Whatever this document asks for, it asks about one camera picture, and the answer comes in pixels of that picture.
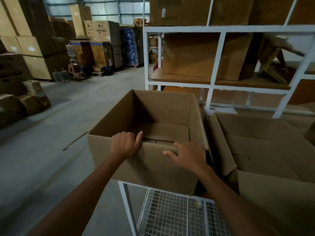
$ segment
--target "corrugated metal wall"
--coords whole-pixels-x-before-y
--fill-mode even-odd
[[[48,15],[72,19],[71,4],[84,4],[91,8],[93,20],[110,20],[122,24],[133,24],[142,18],[143,0],[44,0]],[[146,0],[145,18],[150,21],[150,0]]]

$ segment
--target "person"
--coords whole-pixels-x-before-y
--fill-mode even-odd
[[[53,208],[27,236],[81,235],[88,224],[100,196],[118,167],[139,147],[142,132],[122,132],[112,137],[112,153],[81,184]],[[193,172],[221,210],[233,235],[277,235],[270,226],[259,223],[242,198],[231,190],[206,164],[204,150],[188,142],[174,143],[178,155],[163,153],[179,166]]]

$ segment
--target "person's left hand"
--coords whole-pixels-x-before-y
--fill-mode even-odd
[[[139,132],[135,140],[132,132],[121,132],[112,136],[112,153],[124,159],[130,157],[140,146],[143,131]]]

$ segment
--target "blue stacked pallet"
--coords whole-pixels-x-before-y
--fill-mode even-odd
[[[121,38],[126,51],[126,64],[139,65],[139,46],[133,28],[121,28]]]

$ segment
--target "concrete floor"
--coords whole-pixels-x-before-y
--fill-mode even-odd
[[[63,149],[130,89],[144,89],[144,68],[43,87],[52,107],[0,130],[1,235],[25,235],[93,171],[86,135]],[[130,188],[136,219],[145,192]],[[106,186],[83,235],[131,235],[117,181]]]

